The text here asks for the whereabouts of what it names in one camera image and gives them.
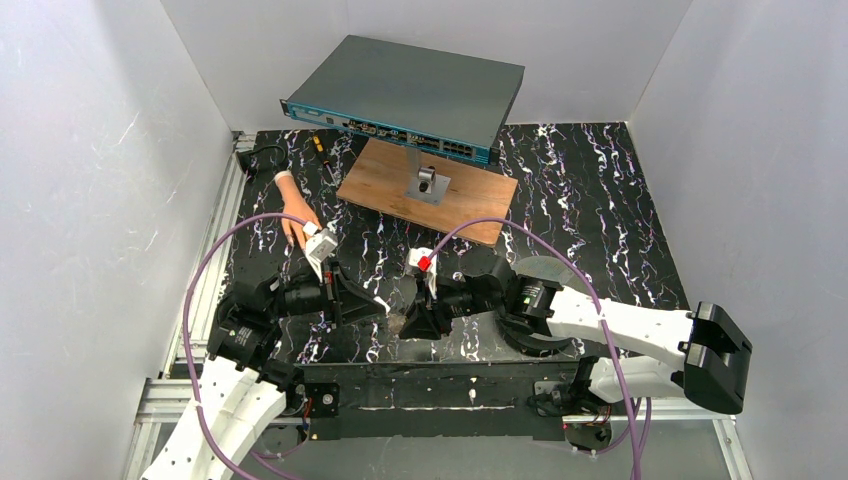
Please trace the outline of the nail polish bottle white cap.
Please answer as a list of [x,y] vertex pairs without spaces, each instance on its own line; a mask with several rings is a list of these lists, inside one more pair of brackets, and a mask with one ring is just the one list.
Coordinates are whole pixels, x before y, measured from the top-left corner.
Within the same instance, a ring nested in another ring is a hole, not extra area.
[[400,335],[404,329],[407,319],[403,315],[389,315],[387,317],[387,325],[390,332],[394,335]]

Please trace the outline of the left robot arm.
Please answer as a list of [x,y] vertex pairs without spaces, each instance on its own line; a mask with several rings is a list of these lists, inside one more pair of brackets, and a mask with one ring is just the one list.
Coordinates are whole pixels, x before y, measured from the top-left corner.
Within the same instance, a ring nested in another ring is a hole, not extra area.
[[321,314],[331,327],[370,321],[388,304],[349,279],[337,262],[321,275],[304,271],[287,282],[237,283],[215,310],[191,398],[144,479],[250,478],[240,464],[262,431],[282,414],[302,370],[277,356],[284,317]]

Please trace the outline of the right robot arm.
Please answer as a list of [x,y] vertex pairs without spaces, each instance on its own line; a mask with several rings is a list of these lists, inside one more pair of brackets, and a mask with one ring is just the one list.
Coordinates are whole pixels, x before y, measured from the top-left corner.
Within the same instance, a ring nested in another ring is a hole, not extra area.
[[416,295],[406,309],[402,339],[439,340],[458,317],[491,312],[514,347],[552,355],[574,339],[613,342],[629,358],[579,363],[568,399],[613,404],[625,397],[680,397],[706,410],[737,415],[744,408],[751,340],[721,306],[659,310],[595,300],[553,277],[519,274],[498,255],[472,261],[461,279],[440,276],[425,248],[406,260]]

